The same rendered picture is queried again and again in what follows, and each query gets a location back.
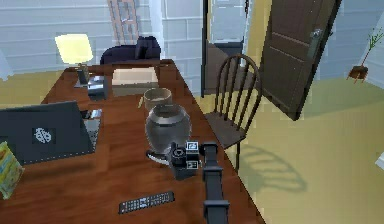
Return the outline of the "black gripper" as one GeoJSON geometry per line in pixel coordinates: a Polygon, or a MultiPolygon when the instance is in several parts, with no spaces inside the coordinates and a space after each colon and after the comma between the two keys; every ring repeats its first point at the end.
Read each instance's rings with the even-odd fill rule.
{"type": "Polygon", "coordinates": [[[168,159],[163,154],[156,154],[151,150],[146,151],[146,156],[163,165],[170,167],[174,178],[178,181],[185,180],[195,175],[194,169],[188,169],[186,163],[186,150],[184,147],[178,146],[175,142],[171,143],[171,150],[168,154],[168,159]]]}

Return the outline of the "grey round vase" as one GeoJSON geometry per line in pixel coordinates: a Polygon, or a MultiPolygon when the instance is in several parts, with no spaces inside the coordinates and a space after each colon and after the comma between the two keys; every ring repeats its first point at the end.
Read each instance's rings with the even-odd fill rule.
{"type": "Polygon", "coordinates": [[[184,145],[191,132],[190,116],[178,104],[156,105],[146,119],[145,134],[150,150],[156,154],[167,154],[172,142],[184,145]]]}

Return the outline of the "black remote control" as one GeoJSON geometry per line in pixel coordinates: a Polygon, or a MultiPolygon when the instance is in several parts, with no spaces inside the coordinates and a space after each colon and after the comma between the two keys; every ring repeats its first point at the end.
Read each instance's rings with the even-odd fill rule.
{"type": "Polygon", "coordinates": [[[146,208],[152,208],[173,202],[174,200],[175,195],[173,191],[144,196],[141,198],[121,202],[118,207],[118,213],[125,214],[146,208]]]}

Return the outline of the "brown wooden table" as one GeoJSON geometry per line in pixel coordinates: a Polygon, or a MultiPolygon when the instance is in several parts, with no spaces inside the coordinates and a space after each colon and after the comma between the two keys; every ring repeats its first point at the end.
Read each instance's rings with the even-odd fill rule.
{"type": "Polygon", "coordinates": [[[146,111],[138,97],[108,96],[93,102],[75,88],[67,68],[46,95],[48,103],[75,100],[102,111],[95,153],[28,165],[10,199],[0,199],[0,224],[206,224],[200,175],[184,181],[149,160],[146,111]],[[173,191],[173,202],[119,214],[121,202],[173,191]]]}

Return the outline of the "tan bowl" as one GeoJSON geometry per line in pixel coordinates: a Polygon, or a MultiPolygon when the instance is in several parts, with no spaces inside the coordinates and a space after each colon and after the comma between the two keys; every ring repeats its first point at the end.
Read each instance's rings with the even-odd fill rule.
{"type": "Polygon", "coordinates": [[[144,106],[148,111],[156,105],[172,103],[172,92],[167,88],[149,89],[144,93],[143,97],[144,106]]]}

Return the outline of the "dark wooden spindle chair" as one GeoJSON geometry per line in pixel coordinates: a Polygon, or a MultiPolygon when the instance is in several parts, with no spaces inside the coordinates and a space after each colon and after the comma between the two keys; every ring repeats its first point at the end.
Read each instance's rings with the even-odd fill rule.
{"type": "Polygon", "coordinates": [[[218,71],[214,109],[207,119],[221,147],[236,146],[235,171],[239,171],[241,142],[261,103],[263,81],[255,62],[247,55],[227,57],[218,71]]]}

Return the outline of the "beige flat box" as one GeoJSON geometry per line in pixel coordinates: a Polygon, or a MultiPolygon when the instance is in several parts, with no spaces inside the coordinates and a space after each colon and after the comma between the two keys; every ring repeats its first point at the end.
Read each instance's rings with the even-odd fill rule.
{"type": "Polygon", "coordinates": [[[115,69],[113,72],[112,91],[115,97],[143,94],[148,89],[158,87],[153,67],[115,69]]]}

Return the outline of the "dark grey box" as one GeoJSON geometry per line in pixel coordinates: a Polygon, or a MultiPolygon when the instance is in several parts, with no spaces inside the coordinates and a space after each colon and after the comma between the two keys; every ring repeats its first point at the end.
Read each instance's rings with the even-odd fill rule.
{"type": "Polygon", "coordinates": [[[104,76],[93,76],[87,85],[88,97],[91,100],[105,100],[108,97],[108,82],[104,76]]]}

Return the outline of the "black laptop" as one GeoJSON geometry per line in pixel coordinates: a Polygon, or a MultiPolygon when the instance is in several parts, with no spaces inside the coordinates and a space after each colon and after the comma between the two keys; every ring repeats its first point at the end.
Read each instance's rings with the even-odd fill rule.
{"type": "Polygon", "coordinates": [[[95,152],[100,124],[76,101],[0,109],[0,143],[22,165],[82,156],[95,152]]]}

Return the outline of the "yellow shade table lamp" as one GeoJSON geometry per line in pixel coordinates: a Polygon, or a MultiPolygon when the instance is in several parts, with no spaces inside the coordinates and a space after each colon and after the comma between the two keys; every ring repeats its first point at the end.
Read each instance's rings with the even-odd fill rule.
{"type": "Polygon", "coordinates": [[[89,82],[87,63],[93,58],[91,45],[86,34],[62,34],[55,38],[56,46],[64,63],[76,64],[79,86],[89,82]]]}

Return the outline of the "green yellow book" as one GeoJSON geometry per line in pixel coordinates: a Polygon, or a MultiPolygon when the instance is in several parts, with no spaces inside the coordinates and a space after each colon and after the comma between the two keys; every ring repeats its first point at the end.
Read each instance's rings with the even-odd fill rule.
{"type": "Polygon", "coordinates": [[[0,143],[0,193],[4,200],[11,197],[23,172],[24,168],[8,147],[8,143],[0,143]]]}

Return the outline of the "dark brown room door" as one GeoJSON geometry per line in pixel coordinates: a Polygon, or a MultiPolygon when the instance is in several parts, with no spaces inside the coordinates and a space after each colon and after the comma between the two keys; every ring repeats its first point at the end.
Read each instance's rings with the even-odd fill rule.
{"type": "Polygon", "coordinates": [[[260,70],[263,95],[296,121],[306,97],[342,0],[272,0],[260,70]],[[310,33],[323,30],[313,59],[310,33]]]}

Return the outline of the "potted house plant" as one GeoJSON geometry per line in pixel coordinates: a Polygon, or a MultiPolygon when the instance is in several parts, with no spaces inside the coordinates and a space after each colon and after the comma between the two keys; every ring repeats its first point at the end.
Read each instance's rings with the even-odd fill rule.
{"type": "Polygon", "coordinates": [[[384,29],[382,27],[372,29],[372,33],[368,35],[368,49],[360,65],[354,66],[348,73],[347,79],[353,78],[354,82],[360,80],[364,82],[368,76],[368,68],[365,66],[365,61],[372,49],[379,44],[384,38],[384,29]]]}

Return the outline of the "framed wall picture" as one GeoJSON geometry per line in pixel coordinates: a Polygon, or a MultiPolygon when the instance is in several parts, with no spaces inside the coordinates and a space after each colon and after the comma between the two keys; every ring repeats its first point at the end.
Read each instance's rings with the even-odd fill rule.
{"type": "Polygon", "coordinates": [[[107,0],[117,45],[135,45],[138,23],[134,0],[107,0]]]}

